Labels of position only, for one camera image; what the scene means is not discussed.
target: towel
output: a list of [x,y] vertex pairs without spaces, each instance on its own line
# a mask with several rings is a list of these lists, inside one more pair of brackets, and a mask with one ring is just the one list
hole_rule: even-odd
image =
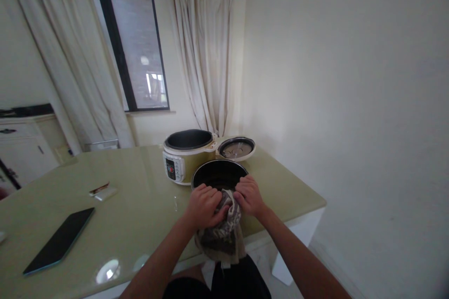
[[243,243],[240,218],[242,210],[234,199],[232,191],[223,190],[223,197],[215,213],[224,206],[229,206],[226,219],[213,228],[198,230],[195,234],[195,244],[207,257],[215,262],[238,264],[239,259],[246,256]]

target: curtain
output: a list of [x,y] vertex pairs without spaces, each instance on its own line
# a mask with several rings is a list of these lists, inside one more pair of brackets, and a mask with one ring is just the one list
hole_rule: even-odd
[[118,139],[134,146],[93,0],[19,0],[50,78],[47,94],[74,154]]
[[227,122],[233,0],[169,0],[184,84],[201,129]]

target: smartphone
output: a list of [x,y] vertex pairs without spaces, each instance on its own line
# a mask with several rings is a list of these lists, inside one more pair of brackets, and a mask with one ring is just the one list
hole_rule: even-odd
[[59,263],[75,243],[92,216],[94,209],[89,208],[69,215],[23,274],[29,275]]

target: window frame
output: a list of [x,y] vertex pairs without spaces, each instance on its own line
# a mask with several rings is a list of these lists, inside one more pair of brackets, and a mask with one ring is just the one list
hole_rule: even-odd
[[158,27],[158,19],[156,17],[156,7],[154,5],[154,0],[152,1],[153,5],[153,13],[154,13],[154,22],[156,24],[156,34],[158,37],[158,45],[159,45],[159,55],[160,62],[162,67],[162,76],[164,78],[164,89],[165,95],[167,99],[167,107],[145,107],[139,108],[137,107],[136,98],[134,95],[134,91],[132,89],[131,77],[128,71],[128,65],[126,63],[126,57],[122,46],[122,40],[120,38],[120,32],[118,30],[118,25],[116,21],[116,15],[114,13],[114,7],[112,5],[112,0],[100,0],[101,9],[103,11],[104,20],[106,21],[106,27],[108,29],[109,38],[112,43],[112,50],[114,51],[114,56],[116,58],[117,68],[120,75],[120,79],[122,80],[123,91],[125,93],[125,98],[128,103],[128,111],[127,112],[139,112],[139,111],[161,111],[161,110],[170,110],[170,102],[168,100],[168,90],[167,90],[167,80],[165,76],[164,69],[164,61],[162,58],[162,49],[160,46],[160,36],[159,36],[159,27]]

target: table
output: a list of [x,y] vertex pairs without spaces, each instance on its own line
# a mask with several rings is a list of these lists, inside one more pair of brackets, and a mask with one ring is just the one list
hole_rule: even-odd
[[[0,291],[3,298],[84,298],[120,293],[183,214],[191,192],[165,176],[160,146],[82,153],[0,202]],[[243,163],[259,182],[265,202],[308,244],[326,201],[260,147]],[[110,181],[119,190],[105,202],[88,191]],[[58,265],[22,272],[71,213],[95,207],[90,222]],[[243,216],[248,251],[269,242],[253,217]],[[177,269],[204,260],[193,240]],[[109,280],[97,276],[118,263]],[[290,274],[280,256],[273,274],[285,283]]]

